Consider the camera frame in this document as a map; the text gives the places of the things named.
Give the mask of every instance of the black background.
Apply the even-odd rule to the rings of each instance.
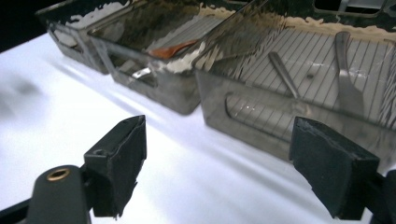
[[[0,0],[0,52],[44,34],[35,12],[62,1]]]

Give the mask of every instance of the spoon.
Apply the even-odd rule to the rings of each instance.
[[[189,40],[187,42],[184,42],[184,43],[181,43],[178,45],[174,45],[169,48],[152,49],[148,52],[148,54],[151,56],[157,57],[157,58],[161,58],[161,59],[170,59],[176,53],[178,53],[181,49],[189,47],[189,46],[195,44],[196,42],[198,42],[198,40],[194,39],[194,40]]]
[[[340,105],[346,112],[362,116],[364,109],[362,92],[356,89],[351,82],[347,66],[347,42],[349,37],[349,32],[339,32],[335,35],[335,59],[339,68]]]

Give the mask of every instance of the stainless steel tray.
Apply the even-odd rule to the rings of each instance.
[[[87,33],[97,26],[106,24],[119,13],[138,6],[132,2],[68,0],[43,8],[37,11],[36,15],[64,55],[105,75],[108,71]]]
[[[363,99],[361,111],[346,111],[339,102],[338,31],[312,27],[305,20],[301,26],[290,22],[289,17],[301,16],[337,23],[335,15],[317,13],[309,3],[300,1],[305,10],[299,11],[286,1],[254,1],[244,19],[228,21],[233,28],[224,30],[224,37],[195,61],[205,121],[287,160],[294,117],[315,119],[374,152],[383,159],[383,169],[396,159],[396,35],[381,21],[388,17],[394,24],[396,19],[381,13],[364,21],[338,16],[337,25],[352,34],[346,54],[349,75]],[[361,37],[361,25],[388,33],[373,30]],[[293,98],[269,52],[279,55],[301,98]]]
[[[90,36],[116,82],[190,114],[200,102],[191,62],[205,47],[205,35],[242,6],[216,0],[153,0]],[[170,59],[149,54],[194,39],[198,42]]]

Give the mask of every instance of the white table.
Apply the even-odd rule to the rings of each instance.
[[[48,35],[0,54],[0,85],[0,210],[144,114],[148,159],[134,195],[117,222],[92,223],[360,223],[332,219],[292,165],[205,126],[200,107],[180,116],[64,57]]]

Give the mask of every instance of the orange object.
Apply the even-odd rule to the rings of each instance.
[[[178,44],[178,45],[174,45],[169,48],[152,49],[148,52],[148,54],[151,56],[157,57],[157,58],[170,59],[176,53],[178,53],[181,49],[189,47],[189,46],[195,44],[196,42],[198,42],[198,40],[194,39],[194,40],[190,40],[190,41]]]

